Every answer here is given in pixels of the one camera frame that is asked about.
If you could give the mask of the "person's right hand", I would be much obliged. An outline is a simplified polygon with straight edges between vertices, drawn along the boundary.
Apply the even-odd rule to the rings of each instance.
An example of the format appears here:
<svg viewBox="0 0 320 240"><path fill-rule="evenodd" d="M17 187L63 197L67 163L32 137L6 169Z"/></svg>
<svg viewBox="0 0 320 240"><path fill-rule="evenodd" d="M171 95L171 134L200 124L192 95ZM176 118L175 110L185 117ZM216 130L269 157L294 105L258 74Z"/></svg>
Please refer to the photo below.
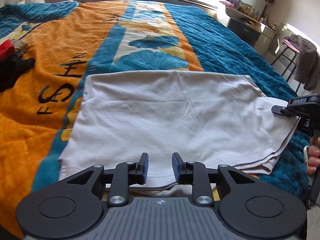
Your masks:
<svg viewBox="0 0 320 240"><path fill-rule="evenodd" d="M315 137L312 137L310 139L310 146L307 150L308 154L308 161L307 161L307 174L308 176L313 176L317 170L317 168L320 166L320 158L319 158L319 147L315 145L315 142L319 143L319 138L315 139Z"/></svg>

